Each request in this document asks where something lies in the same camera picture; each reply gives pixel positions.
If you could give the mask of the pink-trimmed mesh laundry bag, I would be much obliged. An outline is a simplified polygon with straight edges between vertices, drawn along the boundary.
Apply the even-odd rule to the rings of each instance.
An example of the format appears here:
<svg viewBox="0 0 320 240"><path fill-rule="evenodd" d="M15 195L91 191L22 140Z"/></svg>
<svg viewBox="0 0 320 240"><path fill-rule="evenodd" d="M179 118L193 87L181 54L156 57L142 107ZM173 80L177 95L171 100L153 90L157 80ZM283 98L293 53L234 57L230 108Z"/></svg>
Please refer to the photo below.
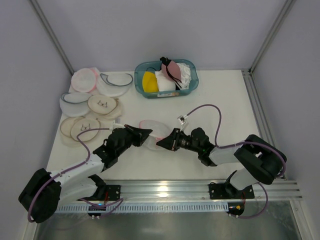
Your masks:
<svg viewBox="0 0 320 240"><path fill-rule="evenodd" d="M164 151L163 147L157 145L157 142L168 137L171 133L171 130L167 125L156 120L142 120L139 122L139 128L141 129L151 129L152 132L149 137L143 143L143 147L152 150L152 151Z"/></svg>

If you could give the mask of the beige laundry bag upper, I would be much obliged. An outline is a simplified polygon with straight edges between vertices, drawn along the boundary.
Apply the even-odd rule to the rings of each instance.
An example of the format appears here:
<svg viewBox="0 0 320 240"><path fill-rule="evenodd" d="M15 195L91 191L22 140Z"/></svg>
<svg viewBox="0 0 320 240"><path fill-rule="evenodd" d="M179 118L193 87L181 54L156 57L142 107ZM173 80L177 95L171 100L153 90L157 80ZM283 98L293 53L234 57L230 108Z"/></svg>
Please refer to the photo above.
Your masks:
<svg viewBox="0 0 320 240"><path fill-rule="evenodd" d="M90 113L102 121L113 121L123 113L123 106L117 98L100 94L92 95L87 101L87 106Z"/></svg>

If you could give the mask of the yellow bra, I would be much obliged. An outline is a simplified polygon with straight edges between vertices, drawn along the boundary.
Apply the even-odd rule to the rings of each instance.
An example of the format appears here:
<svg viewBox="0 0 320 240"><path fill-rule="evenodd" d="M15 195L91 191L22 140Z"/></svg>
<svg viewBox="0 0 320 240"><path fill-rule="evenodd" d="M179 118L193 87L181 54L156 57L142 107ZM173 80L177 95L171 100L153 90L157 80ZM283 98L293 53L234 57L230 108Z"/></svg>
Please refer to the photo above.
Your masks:
<svg viewBox="0 0 320 240"><path fill-rule="evenodd" d="M146 71L142 78L142 88L146 93L156 93L159 91L156 75Z"/></svg>

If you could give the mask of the beige laundry bag lower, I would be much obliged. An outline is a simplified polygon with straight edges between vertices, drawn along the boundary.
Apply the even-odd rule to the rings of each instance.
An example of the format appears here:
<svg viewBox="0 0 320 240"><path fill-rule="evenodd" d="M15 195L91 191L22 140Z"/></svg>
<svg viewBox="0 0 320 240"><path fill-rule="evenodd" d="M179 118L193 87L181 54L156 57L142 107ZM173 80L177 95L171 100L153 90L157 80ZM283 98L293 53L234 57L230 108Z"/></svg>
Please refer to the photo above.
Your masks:
<svg viewBox="0 0 320 240"><path fill-rule="evenodd" d="M59 127L61 142L67 147L80 147L81 143L78 141L77 135L100 127L101 123L94 118L83 116L66 118Z"/></svg>

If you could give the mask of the grey-trimmed folded laundry bag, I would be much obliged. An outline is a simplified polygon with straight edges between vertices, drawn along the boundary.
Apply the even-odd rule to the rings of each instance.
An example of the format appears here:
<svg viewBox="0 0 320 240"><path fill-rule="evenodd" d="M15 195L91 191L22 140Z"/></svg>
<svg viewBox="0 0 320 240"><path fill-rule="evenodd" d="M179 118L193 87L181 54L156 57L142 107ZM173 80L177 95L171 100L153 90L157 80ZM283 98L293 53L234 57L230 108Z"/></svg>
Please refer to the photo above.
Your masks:
<svg viewBox="0 0 320 240"><path fill-rule="evenodd" d="M66 92L60 96L59 105L64 115L80 117L89 113L88 100L92 95L85 92Z"/></svg>

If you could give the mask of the pink-trimmed laundry bag stack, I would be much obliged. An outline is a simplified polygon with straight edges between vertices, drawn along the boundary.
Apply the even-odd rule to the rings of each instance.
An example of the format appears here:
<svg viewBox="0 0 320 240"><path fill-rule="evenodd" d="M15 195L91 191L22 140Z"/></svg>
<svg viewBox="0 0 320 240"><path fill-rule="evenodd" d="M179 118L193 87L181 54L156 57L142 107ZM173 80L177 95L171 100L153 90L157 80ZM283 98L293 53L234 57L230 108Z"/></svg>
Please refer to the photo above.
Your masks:
<svg viewBox="0 0 320 240"><path fill-rule="evenodd" d="M82 68L71 77L71 86L76 92L89 93L96 89L100 71L96 67Z"/></svg>

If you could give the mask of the teal plastic basket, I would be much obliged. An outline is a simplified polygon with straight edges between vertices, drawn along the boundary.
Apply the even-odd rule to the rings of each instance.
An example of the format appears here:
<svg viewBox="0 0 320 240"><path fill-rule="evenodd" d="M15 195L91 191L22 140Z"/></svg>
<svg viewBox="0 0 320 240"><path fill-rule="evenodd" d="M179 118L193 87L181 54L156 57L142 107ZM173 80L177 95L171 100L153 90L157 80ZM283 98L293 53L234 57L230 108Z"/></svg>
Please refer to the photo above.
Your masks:
<svg viewBox="0 0 320 240"><path fill-rule="evenodd" d="M161 67L161 61L150 61L139 64L134 71L134 85L138 93L142 94L145 98L156 99L156 98L166 98L166 97L180 97L189 95L194 91L199 85L199 78L197 75L195 65L186 59L174 60L178 64L185 64L190 68L190 82L187 89L173 89L166 91L156 91L156 92L146 92L143 89L143 76L145 73L155 73Z"/></svg>

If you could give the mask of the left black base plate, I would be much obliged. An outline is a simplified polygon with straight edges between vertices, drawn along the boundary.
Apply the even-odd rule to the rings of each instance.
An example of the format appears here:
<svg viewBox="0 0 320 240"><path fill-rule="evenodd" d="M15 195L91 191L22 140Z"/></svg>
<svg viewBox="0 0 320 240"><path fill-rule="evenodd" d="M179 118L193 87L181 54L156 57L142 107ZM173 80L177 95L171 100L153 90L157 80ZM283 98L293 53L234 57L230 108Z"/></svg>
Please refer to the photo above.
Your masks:
<svg viewBox="0 0 320 240"><path fill-rule="evenodd" d="M116 201L121 196L121 185L109 184L98 186L92 196L85 197L87 201Z"/></svg>

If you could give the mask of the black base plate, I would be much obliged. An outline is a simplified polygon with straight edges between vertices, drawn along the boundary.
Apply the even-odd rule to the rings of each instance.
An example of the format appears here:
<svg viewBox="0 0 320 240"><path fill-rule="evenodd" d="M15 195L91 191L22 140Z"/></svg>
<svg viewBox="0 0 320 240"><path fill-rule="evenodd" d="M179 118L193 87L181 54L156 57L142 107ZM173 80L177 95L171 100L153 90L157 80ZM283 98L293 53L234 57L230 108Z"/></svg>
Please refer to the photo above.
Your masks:
<svg viewBox="0 0 320 240"><path fill-rule="evenodd" d="M208 185L211 200L254 199L253 187L247 186L243 190L237 190L229 182L214 183Z"/></svg>
<svg viewBox="0 0 320 240"><path fill-rule="evenodd" d="M98 186L92 196L85 197L87 201L116 201L121 196L121 185L109 184Z"/></svg>

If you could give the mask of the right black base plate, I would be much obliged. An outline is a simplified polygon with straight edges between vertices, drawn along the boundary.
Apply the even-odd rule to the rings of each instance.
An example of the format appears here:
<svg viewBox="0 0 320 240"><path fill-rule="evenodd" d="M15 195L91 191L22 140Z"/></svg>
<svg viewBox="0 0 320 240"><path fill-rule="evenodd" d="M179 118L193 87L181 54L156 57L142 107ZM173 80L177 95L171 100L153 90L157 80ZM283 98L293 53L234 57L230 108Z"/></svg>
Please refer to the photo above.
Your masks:
<svg viewBox="0 0 320 240"><path fill-rule="evenodd" d="M253 187L247 186L243 190L237 190L229 182L214 183L208 185L211 200L254 199Z"/></svg>

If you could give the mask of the right aluminium side rail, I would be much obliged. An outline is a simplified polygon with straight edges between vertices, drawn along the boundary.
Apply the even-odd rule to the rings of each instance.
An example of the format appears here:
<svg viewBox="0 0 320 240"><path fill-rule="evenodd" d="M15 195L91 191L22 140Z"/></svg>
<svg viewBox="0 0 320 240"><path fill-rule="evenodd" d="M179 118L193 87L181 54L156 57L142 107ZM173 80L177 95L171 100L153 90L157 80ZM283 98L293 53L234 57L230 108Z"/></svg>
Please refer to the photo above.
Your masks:
<svg viewBox="0 0 320 240"><path fill-rule="evenodd" d="M254 82L253 74L248 69L242 70L241 73L247 90L247 94L249 97L249 101L251 104L259 135L264 141L268 142L270 145L275 147L275 141L272 136L271 129L268 124L266 114L263 109L262 102Z"/></svg>

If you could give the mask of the aluminium front rail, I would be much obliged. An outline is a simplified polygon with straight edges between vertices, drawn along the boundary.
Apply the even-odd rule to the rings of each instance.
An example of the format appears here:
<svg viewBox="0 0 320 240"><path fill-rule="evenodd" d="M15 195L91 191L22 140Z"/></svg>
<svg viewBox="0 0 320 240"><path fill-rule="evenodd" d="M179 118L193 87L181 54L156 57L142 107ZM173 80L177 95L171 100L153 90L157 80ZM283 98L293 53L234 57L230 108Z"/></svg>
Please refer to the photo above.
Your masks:
<svg viewBox="0 0 320 240"><path fill-rule="evenodd" d="M272 185L252 185L254 199L210 199L206 180L102 180L105 185L121 185L120 198L133 202L241 202L301 200L302 193L295 181L276 180Z"/></svg>

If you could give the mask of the left aluminium corner post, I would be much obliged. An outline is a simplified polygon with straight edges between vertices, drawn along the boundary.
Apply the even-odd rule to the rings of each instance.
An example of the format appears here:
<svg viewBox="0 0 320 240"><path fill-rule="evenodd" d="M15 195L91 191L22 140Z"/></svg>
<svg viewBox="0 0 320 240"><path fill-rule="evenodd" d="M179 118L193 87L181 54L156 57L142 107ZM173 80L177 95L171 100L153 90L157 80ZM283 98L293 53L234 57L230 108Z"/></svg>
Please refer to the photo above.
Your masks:
<svg viewBox="0 0 320 240"><path fill-rule="evenodd" d="M38 20L40 21L44 31L48 35L53 47L57 51L59 57L61 58L62 62L64 63L65 67L67 68L68 72L73 75L74 68L68 59L58 37L56 36L55 31L53 30L49 20L47 19L45 13L43 12L39 2L37 0L28 0L30 6L32 7L35 15L37 16Z"/></svg>

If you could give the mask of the aluminium corner post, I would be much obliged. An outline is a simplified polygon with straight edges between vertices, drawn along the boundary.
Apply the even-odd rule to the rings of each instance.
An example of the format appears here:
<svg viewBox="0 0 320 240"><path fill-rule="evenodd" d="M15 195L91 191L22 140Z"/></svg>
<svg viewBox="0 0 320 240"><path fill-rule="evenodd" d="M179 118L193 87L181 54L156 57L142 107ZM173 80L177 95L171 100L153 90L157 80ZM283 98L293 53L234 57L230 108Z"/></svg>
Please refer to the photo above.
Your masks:
<svg viewBox="0 0 320 240"><path fill-rule="evenodd" d="M295 5L296 0L285 0L283 6L280 8L279 13L277 14L275 20L273 21L267 35L258 50L256 57L254 58L250 69L248 70L249 73L252 75L256 68L258 67L259 63L261 62L263 56L270 48L271 44L273 43L274 39L276 38L278 32L280 31L284 21L286 20L287 16L289 15L291 9Z"/></svg>
<svg viewBox="0 0 320 240"><path fill-rule="evenodd" d="M59 57L61 58L62 62L64 63L65 67L67 68L68 72L73 75L74 68L68 59L58 37L56 36L55 31L53 30L49 20L47 19L45 13L43 12L39 2L37 0L28 0L30 6L32 7L35 15L37 16L38 20L40 21L44 31L48 35L53 47L57 51Z"/></svg>

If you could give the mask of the right aluminium corner post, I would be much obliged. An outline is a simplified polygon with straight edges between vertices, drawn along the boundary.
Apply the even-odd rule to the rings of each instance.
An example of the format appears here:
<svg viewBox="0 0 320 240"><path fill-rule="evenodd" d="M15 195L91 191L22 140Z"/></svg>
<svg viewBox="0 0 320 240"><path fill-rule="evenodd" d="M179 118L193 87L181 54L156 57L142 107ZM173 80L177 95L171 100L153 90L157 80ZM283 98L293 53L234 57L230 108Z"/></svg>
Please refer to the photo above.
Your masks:
<svg viewBox="0 0 320 240"><path fill-rule="evenodd" d="M250 69L248 70L249 73L252 75L256 68L258 67L259 63L261 62L263 56L270 48L271 44L273 43L274 39L276 38L278 32L280 31L284 21L286 20L287 16L289 15L291 9L295 5L296 0L285 0L283 6L280 8L279 13L277 14L275 20L273 21L267 35L258 50L256 57L254 58Z"/></svg>

